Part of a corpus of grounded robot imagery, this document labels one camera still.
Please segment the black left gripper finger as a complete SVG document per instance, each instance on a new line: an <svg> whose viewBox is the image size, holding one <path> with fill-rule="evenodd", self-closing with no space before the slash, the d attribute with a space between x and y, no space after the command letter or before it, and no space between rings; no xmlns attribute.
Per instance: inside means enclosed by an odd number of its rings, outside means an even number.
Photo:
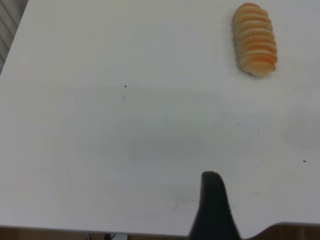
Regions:
<svg viewBox="0 0 320 240"><path fill-rule="evenodd" d="M190 230L190 240L239 240L227 191L221 176L213 171L201 175L199 208Z"/></svg>

